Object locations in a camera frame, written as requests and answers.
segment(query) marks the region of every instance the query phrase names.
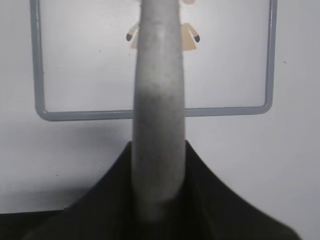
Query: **white background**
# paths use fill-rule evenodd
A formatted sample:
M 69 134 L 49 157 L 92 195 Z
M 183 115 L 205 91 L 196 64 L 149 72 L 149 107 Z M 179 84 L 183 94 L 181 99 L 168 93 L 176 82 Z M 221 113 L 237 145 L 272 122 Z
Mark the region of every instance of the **white background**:
M 206 164 L 304 240 L 320 236 L 319 9 L 318 0 L 279 1 L 268 113 L 186 120 L 187 139 Z M 46 122 L 36 115 L 29 18 L 29 1 L 0 0 L 3 214 L 68 206 L 131 139 L 131 120 Z

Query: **cartoon character sticker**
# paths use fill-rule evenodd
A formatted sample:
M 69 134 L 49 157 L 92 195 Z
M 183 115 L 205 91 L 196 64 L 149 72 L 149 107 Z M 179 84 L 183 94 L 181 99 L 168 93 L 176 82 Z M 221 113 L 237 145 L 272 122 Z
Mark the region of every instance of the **cartoon character sticker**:
M 192 5 L 196 0 L 182 0 L 187 5 Z M 139 22 L 136 23 L 126 34 L 126 40 L 131 43 L 132 49 L 138 48 Z M 183 51 L 191 51 L 197 49 L 196 43 L 200 42 L 200 36 L 190 23 L 181 24 L 181 37 Z

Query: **black cloth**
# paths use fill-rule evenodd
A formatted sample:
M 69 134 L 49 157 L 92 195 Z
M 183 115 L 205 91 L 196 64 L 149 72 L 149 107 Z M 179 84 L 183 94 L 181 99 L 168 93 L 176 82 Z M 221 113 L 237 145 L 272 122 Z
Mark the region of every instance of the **black cloth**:
M 30 232 L 25 240 L 299 240 L 289 227 L 236 195 L 186 142 L 186 178 L 166 222 L 135 222 L 131 144 L 78 202 Z

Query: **rectangular frame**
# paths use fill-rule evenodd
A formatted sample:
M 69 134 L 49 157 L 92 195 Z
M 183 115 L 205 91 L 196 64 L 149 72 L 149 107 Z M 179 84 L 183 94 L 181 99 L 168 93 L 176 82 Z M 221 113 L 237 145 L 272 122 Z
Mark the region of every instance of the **rectangular frame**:
M 266 64 L 265 101 L 262 106 L 218 107 L 218 108 L 186 108 L 186 117 L 257 115 L 266 113 L 273 103 L 276 25 L 278 0 L 270 0 L 268 46 Z M 31 36 L 34 75 L 35 109 L 38 115 L 47 121 L 89 121 L 109 119 L 132 119 L 132 110 L 108 111 L 65 111 L 49 112 L 45 107 L 43 54 L 41 38 L 40 0 L 30 0 Z

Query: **gray cylindrical object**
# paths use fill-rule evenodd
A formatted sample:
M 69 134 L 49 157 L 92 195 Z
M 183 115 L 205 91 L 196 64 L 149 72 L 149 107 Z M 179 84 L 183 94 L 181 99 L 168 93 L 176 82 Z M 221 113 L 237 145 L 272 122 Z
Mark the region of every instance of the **gray cylindrical object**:
M 142 0 L 132 185 L 142 221 L 166 217 L 185 178 L 185 98 L 178 0 Z

